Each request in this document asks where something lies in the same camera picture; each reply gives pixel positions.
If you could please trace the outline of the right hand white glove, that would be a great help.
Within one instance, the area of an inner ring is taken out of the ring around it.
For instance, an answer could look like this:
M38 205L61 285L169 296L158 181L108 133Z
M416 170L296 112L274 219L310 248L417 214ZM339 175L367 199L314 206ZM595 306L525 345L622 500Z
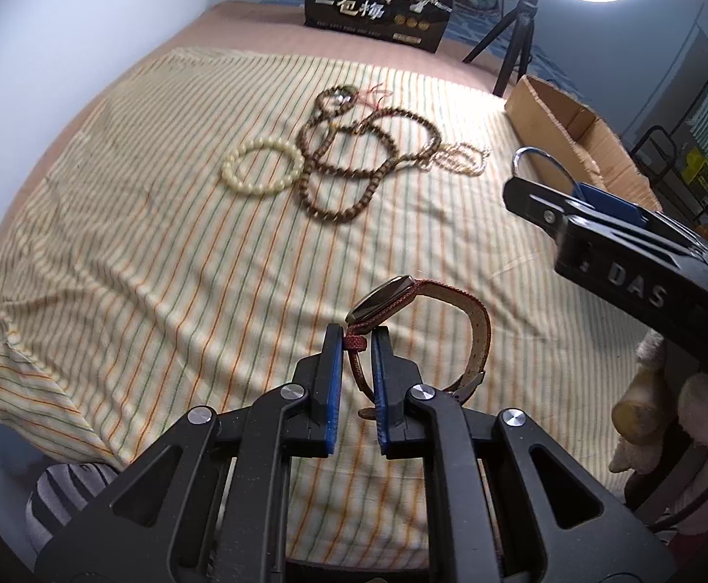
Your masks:
M667 342L649 330L636 350L636 373L624 395L613 405L613 427L619 435L608 470L653 478L666 458L667 432L677 427L707 458L686 488L675 495L674 507L687 507L708 491L708 374L686 377L674 390L667 380Z

